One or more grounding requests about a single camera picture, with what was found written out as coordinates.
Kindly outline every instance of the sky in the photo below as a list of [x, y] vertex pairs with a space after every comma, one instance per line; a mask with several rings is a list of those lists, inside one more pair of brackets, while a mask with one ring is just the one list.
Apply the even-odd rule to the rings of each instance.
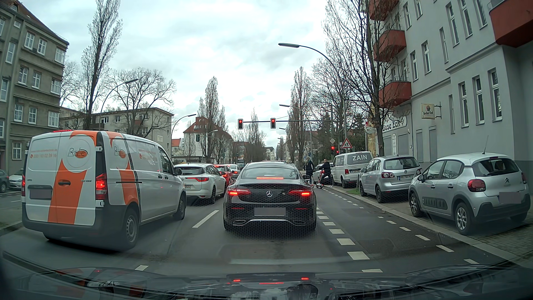
[[[70, 45], [69, 60], [78, 61], [89, 45], [87, 24], [92, 0], [24, 0], [26, 6]], [[196, 113], [210, 78], [218, 80], [219, 101], [225, 106], [228, 131], [237, 119], [249, 121], [255, 108], [259, 120], [288, 115], [294, 72], [310, 73], [319, 54], [278, 43], [324, 49], [322, 21], [326, 0], [122, 0], [124, 25], [110, 67], [159, 69], [176, 82], [172, 113]], [[173, 138], [183, 137], [187, 121], [176, 126]], [[286, 123], [278, 123], [284, 128]], [[276, 147], [285, 131], [260, 124], [265, 146]]]

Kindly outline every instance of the silver volkswagen golf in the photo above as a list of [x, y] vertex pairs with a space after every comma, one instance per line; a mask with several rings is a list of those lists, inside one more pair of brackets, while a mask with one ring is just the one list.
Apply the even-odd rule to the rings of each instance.
[[378, 203], [393, 192], [409, 190], [411, 180], [422, 173], [420, 164], [410, 155], [391, 155], [376, 157], [361, 170], [359, 193], [361, 196], [372, 194]]

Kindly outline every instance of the orange and white van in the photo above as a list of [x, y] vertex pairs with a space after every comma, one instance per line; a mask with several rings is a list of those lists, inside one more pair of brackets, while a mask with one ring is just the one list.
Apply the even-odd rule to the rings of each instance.
[[106, 237], [129, 249], [139, 225], [169, 215], [183, 219], [180, 173], [148, 139], [84, 130], [34, 136], [22, 178], [22, 223], [48, 239]]

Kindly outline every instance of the balcony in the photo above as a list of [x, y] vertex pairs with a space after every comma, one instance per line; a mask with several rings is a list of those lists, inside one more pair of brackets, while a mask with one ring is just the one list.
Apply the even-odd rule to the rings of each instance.
[[385, 21], [400, 0], [370, 0], [368, 13], [371, 20]]
[[374, 60], [391, 61], [406, 46], [405, 31], [397, 29], [386, 30], [379, 37], [379, 42], [374, 44]]
[[411, 81], [407, 78], [393, 78], [379, 91], [379, 104], [394, 107], [411, 99]]
[[532, 0], [492, 0], [490, 19], [498, 45], [520, 47], [533, 41]]

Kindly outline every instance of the triangular road sign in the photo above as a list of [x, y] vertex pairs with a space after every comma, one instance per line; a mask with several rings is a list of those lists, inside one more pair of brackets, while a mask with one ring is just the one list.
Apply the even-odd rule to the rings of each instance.
[[346, 138], [346, 139], [344, 139], [344, 142], [342, 143], [341, 148], [342, 148], [342, 149], [351, 149], [351, 148], [352, 148], [352, 144], [351, 144], [350, 141]]

